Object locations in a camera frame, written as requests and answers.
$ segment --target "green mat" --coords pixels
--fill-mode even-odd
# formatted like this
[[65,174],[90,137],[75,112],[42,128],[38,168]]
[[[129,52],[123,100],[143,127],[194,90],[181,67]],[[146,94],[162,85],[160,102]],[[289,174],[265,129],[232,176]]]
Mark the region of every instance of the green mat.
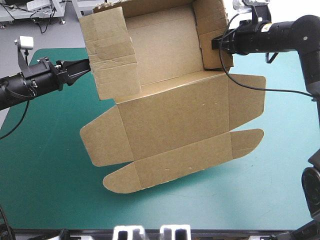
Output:
[[[87,53],[42,49],[32,63],[45,56],[72,61]],[[270,88],[304,91],[296,54],[280,55],[272,66],[264,64],[263,55],[240,58],[234,58],[236,73],[265,75]],[[265,113],[242,126],[265,132],[251,154],[132,194],[103,187],[103,178],[124,164],[93,166],[80,138],[81,127],[113,105],[112,99],[99,101],[91,73],[30,102],[21,126],[0,141],[0,204],[14,228],[294,229],[310,220],[300,183],[308,157],[319,147],[310,99],[268,93]],[[19,121],[24,108],[25,103],[10,109],[0,135]]]

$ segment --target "cardboard box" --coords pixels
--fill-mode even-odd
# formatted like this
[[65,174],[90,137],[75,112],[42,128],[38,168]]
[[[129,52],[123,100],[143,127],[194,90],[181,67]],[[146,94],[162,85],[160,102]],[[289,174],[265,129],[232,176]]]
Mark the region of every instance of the cardboard box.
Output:
[[[80,19],[91,69],[99,98],[117,105],[80,135],[95,166],[132,162],[106,176],[106,188],[136,192],[240,158],[260,143],[260,129],[230,132],[262,114],[265,93],[219,70],[211,39],[227,25],[222,0],[129,0],[94,12]],[[264,77],[235,77],[266,85]]]

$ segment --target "wire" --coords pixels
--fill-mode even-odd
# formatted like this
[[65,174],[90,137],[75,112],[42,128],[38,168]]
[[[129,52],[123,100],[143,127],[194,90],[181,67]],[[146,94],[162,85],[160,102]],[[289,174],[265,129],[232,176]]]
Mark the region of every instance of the wire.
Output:
[[0,2],[0,5],[4,8],[4,10],[6,10],[6,12],[10,15],[10,17],[11,17],[13,20],[18,21],[18,22],[26,22],[25,20],[21,20],[21,19],[16,19],[16,18],[14,18],[14,16],[12,16],[12,14],[11,14],[11,13],[8,11],[8,9],[7,9],[7,8],[10,8],[10,7],[7,6],[6,4]]
[[46,23],[44,30],[42,29],[42,27],[41,27],[41,25],[39,24],[39,22],[36,23],[36,24],[38,25],[39,29],[40,29],[41,34],[44,34],[44,33],[47,31],[48,26],[51,24],[52,18],[55,16],[55,13],[56,13],[56,9],[54,9],[53,12],[52,12],[52,14],[50,14],[49,20],[48,20],[48,22]]
[[12,233],[11,233],[11,228],[10,228],[10,226],[9,226],[9,224],[8,224],[7,217],[6,217],[6,215],[5,215],[4,210],[2,209],[1,205],[0,205],[0,213],[1,213],[1,215],[2,215],[2,218],[3,218],[4,224],[5,224],[5,226],[6,226],[6,229],[7,229],[7,231],[8,231],[9,239],[10,239],[10,240],[14,240],[14,238],[13,238],[13,236],[12,236]]
[[12,134],[12,133],[19,127],[19,125],[22,123],[22,121],[24,120],[24,118],[25,118],[25,116],[26,116],[26,114],[27,114],[28,107],[29,107],[29,103],[30,103],[30,100],[28,100],[28,101],[26,102],[23,115],[22,115],[20,121],[17,123],[17,125],[15,125],[15,127],[12,128],[7,134],[5,134],[5,135],[3,135],[3,136],[0,136],[0,140],[8,137],[10,134]]
[[301,94],[301,95],[305,95],[305,96],[308,96],[308,97],[312,97],[314,98],[315,96],[309,94],[309,93],[306,93],[306,92],[303,92],[303,91],[296,91],[296,90],[286,90],[286,89],[271,89],[271,88],[261,88],[261,87],[255,87],[255,86],[248,86],[248,85],[245,85],[241,82],[238,82],[237,80],[235,80],[227,71],[227,68],[226,68],[226,65],[225,65],[225,62],[223,60],[223,57],[222,57],[222,50],[223,50],[223,41],[224,39],[226,38],[227,36],[227,32],[229,31],[229,28],[230,28],[230,25],[232,23],[232,21],[237,17],[239,16],[239,13],[237,13],[235,16],[233,16],[231,18],[231,20],[229,21],[228,25],[226,26],[226,29],[222,35],[222,38],[221,38],[221,41],[220,41],[220,46],[219,46],[219,57],[220,57],[220,61],[221,61],[221,65],[222,65],[222,68],[223,68],[223,71],[225,72],[225,74],[228,76],[229,79],[231,79],[235,84],[241,86],[241,87],[244,87],[244,88],[247,88],[247,89],[252,89],[252,90],[257,90],[257,91],[265,91],[265,92],[282,92],[282,93],[294,93],[294,94]]

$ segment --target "gray floor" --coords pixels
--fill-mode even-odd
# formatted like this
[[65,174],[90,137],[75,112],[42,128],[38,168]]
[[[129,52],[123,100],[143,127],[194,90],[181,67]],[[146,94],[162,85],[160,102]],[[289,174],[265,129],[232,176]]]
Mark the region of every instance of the gray floor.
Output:
[[[44,34],[41,34],[38,26],[31,21],[7,24],[6,29],[0,29],[0,78],[20,71],[17,47],[14,45],[14,40],[19,36],[33,36],[34,38],[34,49],[30,51],[29,59],[38,49],[85,47],[80,24],[70,2],[67,2],[64,20],[65,25],[59,23],[50,25]],[[7,111],[0,111],[0,128]]]

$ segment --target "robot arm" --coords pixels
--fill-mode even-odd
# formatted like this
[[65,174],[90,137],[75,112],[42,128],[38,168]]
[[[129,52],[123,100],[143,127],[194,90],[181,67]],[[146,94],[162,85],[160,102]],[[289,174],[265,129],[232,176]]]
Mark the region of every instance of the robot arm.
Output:
[[[297,51],[306,90],[317,101],[320,119],[320,17],[305,15],[296,21],[272,23],[268,3],[269,0],[234,0],[234,8],[239,13],[252,12],[252,19],[241,21],[237,29],[213,39],[212,49],[222,48],[229,54],[239,55],[266,53],[268,64],[278,53]],[[304,170],[301,180],[314,220],[296,231],[271,236],[269,240],[320,239],[320,150],[309,162],[313,167]]]
[[88,59],[78,61],[57,61],[53,65],[47,57],[37,64],[28,66],[21,50],[28,55],[33,49],[33,38],[21,36],[16,40],[18,64],[21,72],[0,78],[0,110],[32,100],[55,90],[61,91],[64,84],[71,86],[82,75],[89,72]]
[[[240,55],[297,51],[306,90],[320,97],[320,17],[305,15],[296,21],[272,23],[268,3],[234,1],[242,12],[251,9],[252,20],[241,21],[237,29],[230,30],[233,33],[227,34],[222,49]],[[220,40],[212,40],[212,49],[219,49]]]

